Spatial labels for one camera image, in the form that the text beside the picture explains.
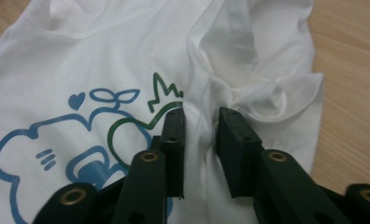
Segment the wooden table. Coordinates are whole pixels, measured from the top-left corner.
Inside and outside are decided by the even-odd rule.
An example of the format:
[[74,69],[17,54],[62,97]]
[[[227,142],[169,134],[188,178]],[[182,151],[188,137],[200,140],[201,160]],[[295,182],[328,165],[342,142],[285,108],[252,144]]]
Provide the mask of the wooden table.
[[[0,35],[29,0],[0,0]],[[325,103],[312,177],[343,193],[370,183],[370,0],[315,0],[309,20]]]

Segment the blue cartoon print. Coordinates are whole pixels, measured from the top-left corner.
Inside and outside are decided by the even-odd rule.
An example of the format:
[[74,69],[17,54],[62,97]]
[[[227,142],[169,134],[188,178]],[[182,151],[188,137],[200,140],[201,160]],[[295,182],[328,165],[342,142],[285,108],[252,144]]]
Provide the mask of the blue cartoon print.
[[[175,99],[182,98],[183,93],[174,84],[166,87],[157,73],[153,76],[153,89],[155,97],[148,102],[151,114],[155,112],[154,106],[161,102],[159,92],[165,96],[173,92],[175,96],[172,97],[174,101],[170,99],[171,102],[164,103],[150,122],[136,119],[126,109],[137,99],[140,90],[114,92],[97,88],[88,94],[81,92],[68,98],[69,107],[77,112],[86,103],[92,104],[94,109],[89,117],[71,113],[8,133],[0,141],[0,179],[11,185],[8,197],[15,222],[30,222],[37,212],[23,209],[30,207],[30,204],[18,200],[20,192],[22,198],[33,199],[35,204],[32,207],[40,208],[56,189],[67,184],[87,182],[101,189],[127,175],[129,162],[120,157],[127,147],[122,147],[118,141],[125,143],[125,140],[129,142],[136,139],[138,145],[134,154],[149,148],[149,132],[163,114],[182,105],[181,101]],[[131,130],[128,132],[131,137],[122,134],[124,128],[126,132]],[[113,140],[113,135],[117,133],[121,135],[115,136]],[[44,195],[35,197],[30,189],[38,189],[40,182],[44,186],[49,185],[50,189],[41,192]],[[171,209],[172,200],[169,199],[168,213]]]

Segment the white t-shirt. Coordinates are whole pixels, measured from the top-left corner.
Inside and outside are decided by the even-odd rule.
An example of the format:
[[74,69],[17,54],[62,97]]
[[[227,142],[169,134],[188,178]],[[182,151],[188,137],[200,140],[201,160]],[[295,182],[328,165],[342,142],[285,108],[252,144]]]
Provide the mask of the white t-shirt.
[[32,222],[70,183],[101,189],[122,178],[180,106],[186,198],[168,200],[168,223],[257,223],[251,199],[231,199],[214,151],[219,107],[241,112],[264,147],[310,170],[322,102],[311,8],[311,0],[31,1],[0,38],[0,223]]

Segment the blue heart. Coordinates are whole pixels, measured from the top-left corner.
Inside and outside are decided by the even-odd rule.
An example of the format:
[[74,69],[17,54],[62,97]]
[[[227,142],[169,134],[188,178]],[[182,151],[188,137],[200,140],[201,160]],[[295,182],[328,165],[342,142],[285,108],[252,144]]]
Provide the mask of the blue heart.
[[79,110],[80,106],[83,104],[83,101],[85,101],[85,96],[86,94],[84,92],[81,92],[78,95],[71,95],[68,99],[69,106],[71,106],[71,108],[74,110]]

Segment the black plastic part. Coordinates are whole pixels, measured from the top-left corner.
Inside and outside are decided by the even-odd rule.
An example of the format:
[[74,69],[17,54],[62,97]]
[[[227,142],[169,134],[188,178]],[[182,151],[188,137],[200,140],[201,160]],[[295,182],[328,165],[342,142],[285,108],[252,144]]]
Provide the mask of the black plastic part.
[[159,149],[166,157],[167,196],[183,198],[185,113],[182,108],[166,114]]
[[331,199],[331,201],[336,205],[338,208],[344,208],[346,207],[345,197],[341,194],[338,194],[330,189],[327,189],[323,186],[320,186],[320,188],[324,191],[325,195],[328,196],[328,198]]
[[99,218],[96,223],[107,224],[113,217],[116,203],[121,195],[121,190],[126,177],[114,182],[104,189],[98,191],[97,200],[95,202]]
[[123,223],[166,223],[165,156],[161,151],[142,151],[133,157],[111,221]]
[[149,149],[151,149],[151,150],[160,150],[160,139],[161,139],[161,136],[154,135],[152,137],[152,141],[150,142]]
[[253,196],[262,141],[237,111],[220,108],[216,150],[232,198]]
[[370,185],[350,185],[346,191],[345,201],[351,207],[349,217],[352,217],[355,223],[370,224]]
[[[279,214],[281,224],[350,223],[290,154],[279,150],[263,151],[258,169],[259,185],[263,186],[255,196],[258,218]],[[259,208],[269,200],[276,211]]]
[[90,184],[71,184],[56,191],[38,213],[34,224],[96,223],[97,191]]

